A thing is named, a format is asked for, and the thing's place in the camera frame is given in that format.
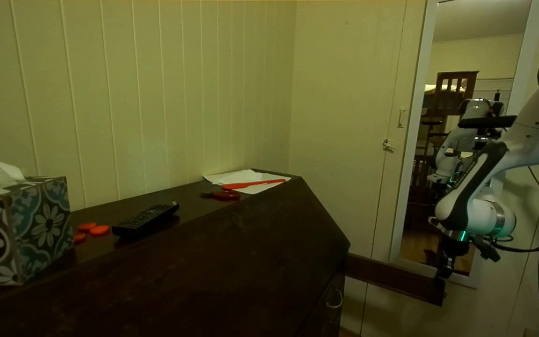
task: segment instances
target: white robotic arm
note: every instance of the white robotic arm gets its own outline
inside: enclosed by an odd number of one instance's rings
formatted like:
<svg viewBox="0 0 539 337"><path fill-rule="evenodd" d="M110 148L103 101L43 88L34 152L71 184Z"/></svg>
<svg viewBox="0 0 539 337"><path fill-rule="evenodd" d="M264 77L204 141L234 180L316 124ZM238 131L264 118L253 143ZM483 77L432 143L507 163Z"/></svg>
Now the white robotic arm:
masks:
<svg viewBox="0 0 539 337"><path fill-rule="evenodd" d="M505 238L515 229L515 214L486 184L501 171L539 163L539 90L524 105L503 139L488 143L457 187L436 204L434 225L443 232L449 264L479 236Z"/></svg>

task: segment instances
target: dark wooden cabinet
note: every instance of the dark wooden cabinet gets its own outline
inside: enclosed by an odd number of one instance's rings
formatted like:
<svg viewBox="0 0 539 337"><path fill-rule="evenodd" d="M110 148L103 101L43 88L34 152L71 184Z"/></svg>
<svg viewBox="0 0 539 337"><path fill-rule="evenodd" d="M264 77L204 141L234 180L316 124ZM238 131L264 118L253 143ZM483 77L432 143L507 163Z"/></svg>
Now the dark wooden cabinet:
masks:
<svg viewBox="0 0 539 337"><path fill-rule="evenodd" d="M0 289L0 335L339 335L348 240L301 178L238 202L206 182L73 214L120 223L178 201L138 242L88 238L34 283Z"/></svg>

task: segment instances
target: ceiling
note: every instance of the ceiling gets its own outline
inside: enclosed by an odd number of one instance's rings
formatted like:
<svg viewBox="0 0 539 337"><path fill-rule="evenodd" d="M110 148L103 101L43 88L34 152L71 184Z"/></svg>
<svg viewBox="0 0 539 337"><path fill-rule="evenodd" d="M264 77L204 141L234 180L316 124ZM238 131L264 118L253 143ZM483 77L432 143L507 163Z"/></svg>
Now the ceiling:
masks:
<svg viewBox="0 0 539 337"><path fill-rule="evenodd" d="M531 0L440 0L434 41L522 34Z"/></svg>

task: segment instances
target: decorative tissue box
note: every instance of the decorative tissue box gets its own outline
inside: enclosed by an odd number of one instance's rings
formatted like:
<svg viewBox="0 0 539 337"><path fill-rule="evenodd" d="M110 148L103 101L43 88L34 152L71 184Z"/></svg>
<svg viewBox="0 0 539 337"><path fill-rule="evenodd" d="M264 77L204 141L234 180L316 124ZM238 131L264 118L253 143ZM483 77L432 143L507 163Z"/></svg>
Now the decorative tissue box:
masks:
<svg viewBox="0 0 539 337"><path fill-rule="evenodd" d="M65 178L0 189L0 285L22 285L73 247Z"/></svg>

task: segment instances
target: black remote control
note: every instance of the black remote control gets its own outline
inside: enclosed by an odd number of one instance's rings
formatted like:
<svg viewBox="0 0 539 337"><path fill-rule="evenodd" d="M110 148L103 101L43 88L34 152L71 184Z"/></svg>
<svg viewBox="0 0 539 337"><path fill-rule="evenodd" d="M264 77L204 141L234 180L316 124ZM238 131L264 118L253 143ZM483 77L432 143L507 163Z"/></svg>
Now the black remote control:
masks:
<svg viewBox="0 0 539 337"><path fill-rule="evenodd" d="M163 225L172 214L178 212L178 208L178 202L155 204L140 212L137 217L118 223L116 227L112 227L112 232L123 240L142 238L151 229Z"/></svg>

